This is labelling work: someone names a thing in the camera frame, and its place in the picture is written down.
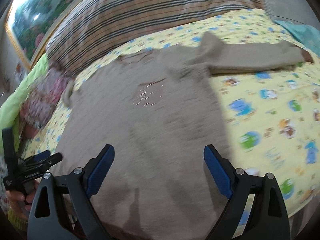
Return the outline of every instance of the painting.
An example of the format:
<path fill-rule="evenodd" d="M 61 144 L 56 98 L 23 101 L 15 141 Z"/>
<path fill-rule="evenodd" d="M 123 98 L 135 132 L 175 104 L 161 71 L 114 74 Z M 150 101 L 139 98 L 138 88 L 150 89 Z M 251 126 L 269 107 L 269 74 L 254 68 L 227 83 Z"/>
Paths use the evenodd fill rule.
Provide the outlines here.
<path fill-rule="evenodd" d="M 39 51 L 42 39 L 74 0 L 13 0 L 6 30 L 13 38 L 15 49 L 29 63 Z"/>

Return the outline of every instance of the green blanket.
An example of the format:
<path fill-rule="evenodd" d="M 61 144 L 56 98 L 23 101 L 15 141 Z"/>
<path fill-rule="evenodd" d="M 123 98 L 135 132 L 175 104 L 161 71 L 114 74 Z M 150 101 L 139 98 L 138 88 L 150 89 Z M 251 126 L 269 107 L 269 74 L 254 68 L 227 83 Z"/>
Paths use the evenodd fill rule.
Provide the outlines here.
<path fill-rule="evenodd" d="M 14 146 L 19 148 L 19 110 L 20 105 L 28 97 L 28 87 L 36 78 L 44 76 L 48 70 L 47 55 L 44 54 L 19 87 L 11 94 L 0 108 L 0 154 L 3 154 L 2 129 L 13 127 Z"/>

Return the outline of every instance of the sleeve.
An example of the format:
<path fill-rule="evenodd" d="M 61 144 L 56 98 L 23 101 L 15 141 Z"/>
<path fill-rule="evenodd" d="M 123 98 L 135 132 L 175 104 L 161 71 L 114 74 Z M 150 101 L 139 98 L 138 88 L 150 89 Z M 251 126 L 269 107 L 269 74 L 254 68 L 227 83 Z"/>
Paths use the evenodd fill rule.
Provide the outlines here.
<path fill-rule="evenodd" d="M 19 218 L 11 209 L 8 212 L 8 220 L 22 236 L 27 234 L 28 222 Z"/>

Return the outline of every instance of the framed picture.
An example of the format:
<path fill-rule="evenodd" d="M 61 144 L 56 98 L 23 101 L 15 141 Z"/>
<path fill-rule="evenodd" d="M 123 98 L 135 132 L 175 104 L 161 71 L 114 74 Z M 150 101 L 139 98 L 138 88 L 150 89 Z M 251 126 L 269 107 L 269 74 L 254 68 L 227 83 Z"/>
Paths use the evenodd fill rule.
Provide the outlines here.
<path fill-rule="evenodd" d="M 39 60 L 61 21 L 82 0 L 13 0 L 6 32 L 27 70 Z"/>

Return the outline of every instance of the hand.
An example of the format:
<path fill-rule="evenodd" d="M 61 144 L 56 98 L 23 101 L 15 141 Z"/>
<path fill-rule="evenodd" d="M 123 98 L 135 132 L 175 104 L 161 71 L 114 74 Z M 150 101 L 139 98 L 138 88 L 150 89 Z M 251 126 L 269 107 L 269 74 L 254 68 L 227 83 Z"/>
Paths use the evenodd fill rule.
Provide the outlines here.
<path fill-rule="evenodd" d="M 34 188 L 35 190 L 26 197 L 26 200 L 28 203 L 32 203 L 33 199 L 35 197 L 36 194 L 36 189 L 38 188 L 39 183 L 37 181 L 34 180 Z M 7 197 L 9 200 L 9 204 L 10 207 L 12 209 L 12 211 L 21 219 L 27 221 L 28 218 L 25 214 L 23 214 L 21 207 L 19 206 L 18 201 L 24 201 L 25 200 L 25 196 L 23 195 L 23 193 L 16 191 L 16 190 L 8 190 L 7 191 Z M 26 205 L 25 206 L 27 211 L 31 210 L 31 204 L 30 205 Z"/>

